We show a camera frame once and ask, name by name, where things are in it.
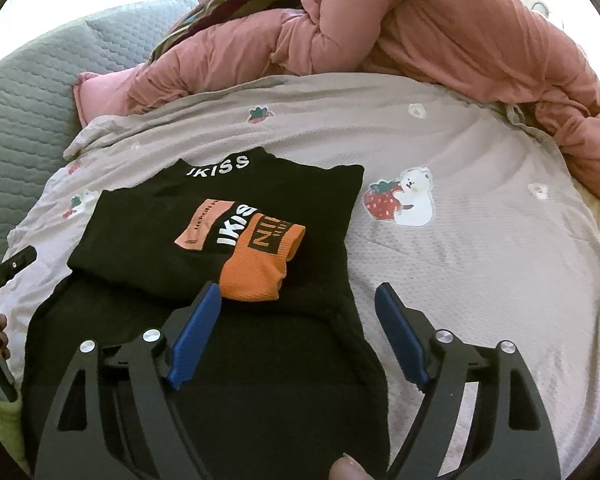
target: cartoon bear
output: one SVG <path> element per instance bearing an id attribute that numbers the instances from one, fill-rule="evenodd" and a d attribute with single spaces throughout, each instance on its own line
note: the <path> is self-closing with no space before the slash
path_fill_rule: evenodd
<path id="1" fill-rule="evenodd" d="M 394 212 L 398 225 L 422 227 L 433 218 L 433 180 L 428 168 L 412 168 L 400 176 L 402 190 L 394 191 L 394 198 L 402 207 Z"/>

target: orange patch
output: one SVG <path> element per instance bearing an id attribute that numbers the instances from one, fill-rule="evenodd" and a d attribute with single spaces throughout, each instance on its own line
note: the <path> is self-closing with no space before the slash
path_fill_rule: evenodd
<path id="1" fill-rule="evenodd" d="M 227 200 L 206 199 L 193 213 L 191 222 L 182 234 L 176 238 L 175 243 L 183 249 L 201 251 L 212 225 L 224 213 L 229 211 L 232 205 L 234 205 L 234 202 Z"/>
<path id="2" fill-rule="evenodd" d="M 304 226 L 256 213 L 238 238 L 234 254 L 220 273 L 223 298 L 271 301 L 286 276 L 286 263 L 296 255 Z"/>

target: white bear print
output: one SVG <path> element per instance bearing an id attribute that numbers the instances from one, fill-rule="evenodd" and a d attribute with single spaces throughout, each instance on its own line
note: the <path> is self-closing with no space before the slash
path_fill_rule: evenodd
<path id="1" fill-rule="evenodd" d="M 533 193 L 538 200 L 547 200 L 549 198 L 549 187 L 547 184 L 538 184 L 537 182 L 529 184 L 529 191 Z"/>
<path id="2" fill-rule="evenodd" d="M 425 119 L 427 117 L 427 109 L 421 103 L 409 105 L 408 111 L 412 116 L 418 119 Z"/>
<path id="3" fill-rule="evenodd" d="M 394 212 L 394 221 L 407 227 L 423 227 L 433 218 L 433 180 L 428 168 L 412 168 L 400 176 L 402 190 L 394 191 L 401 208 Z"/>

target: black sweater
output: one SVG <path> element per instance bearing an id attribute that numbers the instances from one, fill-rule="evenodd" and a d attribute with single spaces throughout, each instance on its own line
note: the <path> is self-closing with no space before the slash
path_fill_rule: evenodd
<path id="1" fill-rule="evenodd" d="M 344 244 L 362 176 L 361 166 L 324 170 L 256 148 L 204 168 L 180 160 L 133 189 L 103 193 L 69 260 L 72 275 L 30 323 L 23 384 L 30 460 L 80 343 L 120 344 L 161 326 L 231 257 L 232 245 L 216 243 L 217 223 L 199 251 L 174 243 L 213 199 L 306 233 L 279 298 L 223 299 L 192 381 L 170 393 L 206 466 L 217 480 L 318 480 L 346 452 L 383 474 L 386 379 L 363 336 Z M 136 460 L 149 467 L 140 453 Z"/>

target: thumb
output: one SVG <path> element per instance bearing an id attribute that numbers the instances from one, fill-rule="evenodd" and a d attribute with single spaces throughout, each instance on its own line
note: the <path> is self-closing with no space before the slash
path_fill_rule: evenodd
<path id="1" fill-rule="evenodd" d="M 342 458 L 336 460 L 329 471 L 329 480 L 373 480 L 366 474 L 363 467 L 345 454 Z"/>

